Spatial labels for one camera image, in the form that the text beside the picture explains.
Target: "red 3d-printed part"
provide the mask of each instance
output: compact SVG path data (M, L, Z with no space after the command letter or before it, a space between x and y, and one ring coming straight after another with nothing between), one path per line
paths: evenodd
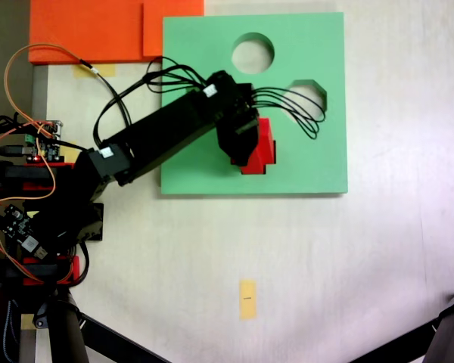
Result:
M275 164L275 141L272 140L269 118L259 118L259 144L250 155L247 166L241 167L244 175L266 174L266 165Z

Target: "electronic component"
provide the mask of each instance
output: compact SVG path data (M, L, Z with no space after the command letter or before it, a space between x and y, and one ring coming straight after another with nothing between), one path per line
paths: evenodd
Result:
M52 135L54 140L61 140L62 133L62 122L61 121L50 121L52 125L44 126L44 130ZM28 147L32 148L32 153L27 154L28 163L42 163L42 158L39 155L36 145L36 137L33 135L25 135L25 143ZM49 163L62 163L64 157L61 156L61 146L58 144L45 143L43 140L39 140L40 150L43 157Z
M34 238L31 224L31 218L16 206L8 206L5 215L0 216L0 229L5 236L38 259L44 259L48 252Z

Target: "wire bundle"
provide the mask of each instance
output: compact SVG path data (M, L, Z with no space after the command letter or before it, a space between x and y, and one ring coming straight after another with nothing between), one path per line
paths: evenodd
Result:
M282 93L291 93L310 102L321 111L322 117L320 119L315 119L305 108L301 107L296 101L290 99ZM312 140L316 140L318 137L319 123L326 120L326 112L321 105L299 92L285 88L262 87L255 89L253 91L253 107L274 107L285 110L296 120L297 124L304 131L304 133Z
M167 60L175 64L172 67L168 67L165 70L159 70L159 71L154 71L150 72L151 65L160 60ZM176 70L182 70L185 76L181 76L179 74L174 73ZM122 99L129 95L131 92L135 91L136 89L140 88L141 86L146 85L148 89L153 92L153 93L158 93L158 94L163 94L167 92L174 92L182 89L187 89L187 88L203 88L207 85L207 82L205 79L197 73L193 68L186 66L184 64L178 64L175 62L173 59L168 58L168 57L156 57L153 59L149 65L148 68L146 69L146 74L141 78L139 81L128 87L126 90L123 92L119 93L117 97L115 96L111 101L109 101L106 106L104 106L103 110L99 114L98 119L96 120L96 123L94 125L93 131L92 131L92 137L94 138L94 141L98 147L101 147L102 140L99 137L99 122L102 118L102 116L110 109L112 108L113 105L115 104L123 104ZM165 86L179 86L176 88L161 88L161 89L153 89L152 86L155 86L156 88L159 87L165 87Z

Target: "white table surface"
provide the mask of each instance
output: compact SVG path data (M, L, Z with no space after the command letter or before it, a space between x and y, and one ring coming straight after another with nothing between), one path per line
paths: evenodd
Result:
M104 241L89 244L73 295L172 362L348 362L454 293L454 0L206 0L207 15L310 11L345 13L348 194L162 197L155 171L101 198ZM121 64L109 80L122 90L144 71ZM47 117L65 140L92 147L109 99L49 67ZM140 119L160 99L143 88L126 104ZM122 127L111 110L101 134ZM249 321L245 278L257 282ZM50 359L46 334L37 362Z

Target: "orange panel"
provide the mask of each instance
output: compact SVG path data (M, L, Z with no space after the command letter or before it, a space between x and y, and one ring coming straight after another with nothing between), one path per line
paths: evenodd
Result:
M143 57L153 58L163 53L164 17L200 17L204 15L204 0L144 0Z
M89 62L141 61L142 6L143 0L31 0L30 42L63 45ZM60 51L46 49L31 50L29 60L76 63Z

